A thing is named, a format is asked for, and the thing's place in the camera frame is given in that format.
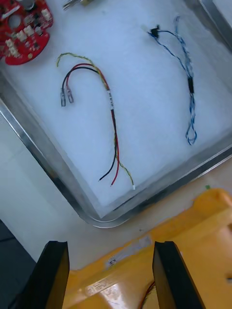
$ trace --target tray rim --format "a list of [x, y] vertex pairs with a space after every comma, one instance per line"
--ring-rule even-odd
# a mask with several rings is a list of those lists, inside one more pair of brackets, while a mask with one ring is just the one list
[[[227, 23], [223, 15], [217, 9], [216, 5], [212, 0], [199, 0], [199, 4], [204, 8], [207, 15], [210, 17], [211, 21], [215, 24], [218, 32], [226, 42], [230, 50], [232, 50], [232, 28]], [[22, 140], [26, 148], [30, 151], [42, 169], [46, 172], [48, 177], [52, 180], [61, 194], [67, 199], [70, 205], [74, 208], [77, 214], [85, 222], [99, 228], [110, 228], [116, 227], [123, 224], [127, 220], [131, 219], [135, 215], [141, 213], [146, 208], [154, 205], [158, 201], [170, 195], [175, 190], [186, 185], [187, 183], [203, 176], [207, 172], [211, 171], [215, 167], [219, 166], [226, 160], [232, 157], [232, 131], [225, 136], [221, 141], [217, 142], [214, 146], [198, 153], [196, 156], [192, 157], [186, 163], [182, 164], [177, 169], [172, 170], [167, 173], [160, 180], [150, 184], [147, 188], [139, 192], [136, 196], [127, 200], [121, 204], [117, 209], [112, 211], [109, 215], [106, 215], [102, 219], [98, 216], [96, 211], [91, 206], [88, 197], [81, 189], [80, 184], [75, 179], [73, 173], [70, 171], [68, 165], [65, 163], [64, 159], [61, 157], [58, 150], [55, 148], [54, 144], [45, 134], [43, 129], [38, 125], [36, 119], [30, 112], [24, 111], [23, 108], [20, 109], [20, 106], [14, 105], [15, 102], [5, 99], [4, 95], [0, 94], [0, 113], [8, 122], [13, 131], [17, 136]], [[31, 124], [34, 122], [37, 123], [37, 126], [29, 126], [29, 129], [26, 125], [26, 121], [29, 121]], [[80, 203], [77, 201], [76, 196], [72, 193], [72, 190], [67, 185], [67, 183], [58, 175], [54, 166], [50, 164], [46, 157], [44, 149], [38, 145], [38, 139], [34, 139], [33, 132], [35, 129], [41, 134], [40, 141], [43, 140], [46, 144], [46, 147], [53, 153], [55, 158], [62, 164], [65, 171], [68, 173], [68, 176], [71, 177], [73, 185], [77, 186], [79, 196], [82, 199], [85, 197], [85, 202], [87, 202], [86, 207], [88, 210], [83, 209]], [[139, 202], [137, 206], [133, 209], [129, 209], [125, 213], [120, 213], [120, 208], [124, 206], [128, 201], [133, 200], [139, 195], [149, 196], [145, 198], [142, 202]]]
[[[31, 138], [30, 135], [26, 132], [26, 130], [23, 127], [23, 124], [21, 124], [17, 120], [17, 118], [14, 115], [16, 113], [15, 110], [12, 111], [10, 110], [9, 106], [7, 106], [7, 101], [4, 99], [3, 95], [0, 96], [0, 113], [2, 114], [3, 118], [8, 122], [13, 131], [17, 134], [17, 136], [22, 140], [26, 148], [30, 151], [30, 153], [33, 155], [33, 157], [36, 159], [36, 161], [39, 163], [42, 169], [46, 172], [48, 177], [52, 180], [54, 185], [58, 188], [58, 190], [62, 193], [62, 195], [74, 208], [74, 210], [77, 212], [80, 218], [82, 218], [85, 222], [99, 228], [112, 228], [123, 224], [127, 220], [131, 219], [135, 215], [147, 209], [148, 207], [151, 207], [152, 205], [156, 204], [163, 198], [167, 197], [180, 187], [203, 176], [207, 172], [211, 171], [212, 169], [216, 168], [217, 166], [219, 166], [220, 164], [222, 164], [223, 162], [232, 157], [232, 132], [231, 132], [221, 141], [216, 143], [216, 145], [210, 147], [209, 149], [206, 149], [205, 151], [199, 154], [200, 157], [207, 157], [207, 154], [214, 152], [214, 154], [209, 156], [207, 160], [204, 160], [203, 162], [197, 164], [193, 169], [190, 170], [188, 170], [189, 165], [188, 162], [186, 162], [184, 165], [178, 167], [177, 169], [178, 172], [181, 172], [183, 170], [185, 170], [186, 172], [183, 173], [182, 176], [180, 177], [178, 177], [177, 175], [175, 181], [172, 181], [169, 185], [164, 186], [162, 189], [158, 190], [151, 197], [145, 199], [143, 202], [139, 203], [137, 206], [135, 206], [133, 209], [130, 209], [126, 213], [117, 216], [115, 212], [114, 217], [114, 215], [112, 215], [114, 214], [114, 211], [112, 211], [111, 212], [111, 217], [113, 216], [112, 219], [104, 220], [104, 218], [102, 219], [94, 218], [93, 214], [88, 213], [82, 208], [82, 206], [78, 203], [77, 199], [69, 190], [67, 185], [64, 183], [64, 181], [59, 177], [57, 172], [51, 166], [51, 164], [49, 163], [43, 152], [36, 145], [33, 138]], [[57, 151], [57, 149], [54, 147], [54, 145], [50, 140], [49, 143], [51, 143], [51, 145], [53, 146], [54, 151]], [[163, 178], [170, 177], [171, 173], [172, 175], [175, 175], [176, 172], [177, 172], [176, 170], [173, 170], [172, 172], [167, 173]]]

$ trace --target twisted blue and white wire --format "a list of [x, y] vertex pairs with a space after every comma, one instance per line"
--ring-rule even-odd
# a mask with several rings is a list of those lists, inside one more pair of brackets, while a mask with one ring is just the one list
[[[173, 35], [174, 37], [176, 37], [178, 39], [178, 41], [181, 44], [182, 50], [185, 54], [185, 64], [183, 63], [183, 61], [181, 60], [180, 57], [176, 56], [174, 53], [171, 52], [171, 50], [164, 44], [160, 43], [159, 41], [159, 37], [156, 37], [155, 35], [153, 35], [151, 32], [148, 32], [148, 34], [153, 37], [156, 42], [162, 46], [164, 49], [166, 49], [173, 57], [175, 57], [176, 59], [178, 59], [182, 69], [185, 71], [188, 81], [189, 80], [193, 80], [193, 69], [192, 69], [192, 61], [189, 55], [189, 51], [187, 50], [186, 47], [186, 43], [184, 41], [184, 39], [180, 36], [179, 34], [179, 19], [180, 16], [177, 16], [174, 20], [174, 33], [168, 30], [159, 30], [157, 29], [158, 33], [169, 33], [171, 35]], [[193, 145], [197, 139], [197, 132], [195, 130], [195, 98], [194, 98], [194, 91], [190, 91], [190, 104], [189, 104], [189, 111], [190, 111], [190, 121], [188, 124], [188, 129], [186, 131], [186, 139], [188, 141], [188, 143], [190, 145]]]

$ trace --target white connector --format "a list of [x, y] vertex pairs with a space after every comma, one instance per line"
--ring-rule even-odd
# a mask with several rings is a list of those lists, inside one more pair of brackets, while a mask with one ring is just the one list
[[6, 40], [6, 46], [7, 47], [12, 47], [14, 44], [13, 44], [13, 42], [11, 41], [11, 39], [8, 39], [8, 40]]
[[25, 41], [27, 39], [27, 36], [26, 34], [23, 32], [23, 30], [19, 31], [17, 34], [16, 34], [16, 37], [21, 41]]
[[15, 58], [18, 57], [18, 50], [14, 46], [10, 47], [9, 51], [10, 51], [12, 56], [14, 56]]
[[30, 37], [34, 34], [34, 30], [32, 27], [29, 25], [23, 29], [23, 31]]
[[51, 13], [49, 12], [48, 9], [41, 10], [41, 13], [43, 17], [46, 19], [46, 21], [49, 21], [52, 19]]

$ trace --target red circuit board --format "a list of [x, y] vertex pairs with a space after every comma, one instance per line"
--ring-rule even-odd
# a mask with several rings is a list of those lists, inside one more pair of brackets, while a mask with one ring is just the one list
[[25, 9], [20, 1], [0, 0], [0, 58], [8, 65], [33, 60], [49, 41], [46, 29], [53, 24], [52, 14], [44, 0], [32, 3]]

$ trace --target white foam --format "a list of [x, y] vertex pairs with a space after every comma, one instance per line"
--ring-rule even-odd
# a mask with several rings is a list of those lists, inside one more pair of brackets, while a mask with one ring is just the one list
[[[209, 40], [214, 38], [184, 5], [176, 10], [170, 1], [102, 0], [63, 12], [61, 2], [47, 2], [54, 25], [46, 49], [28, 64], [3, 64], [2, 68], [92, 190], [95, 198], [91, 202], [100, 216], [118, 207], [126, 193], [137, 194], [141, 183], [160, 177], [167, 167], [178, 167], [221, 139], [231, 127], [231, 93], [191, 37], [191, 29], [186, 27], [189, 18]], [[186, 75], [178, 61], [141, 29], [143, 24], [150, 28], [160, 24], [173, 30], [177, 14], [183, 16], [180, 34], [186, 40], [195, 76], [198, 139], [194, 146], [185, 139], [189, 122]], [[163, 34], [161, 40], [182, 55], [174, 38]], [[72, 66], [82, 62], [66, 56], [56, 68], [56, 59], [63, 52], [91, 58], [105, 75], [115, 103], [120, 159], [131, 172], [136, 190], [123, 169], [113, 186], [116, 168], [98, 182], [114, 156], [109, 99], [99, 76], [78, 70], [70, 78], [75, 102], [67, 100], [66, 108], [61, 108], [62, 80]]]

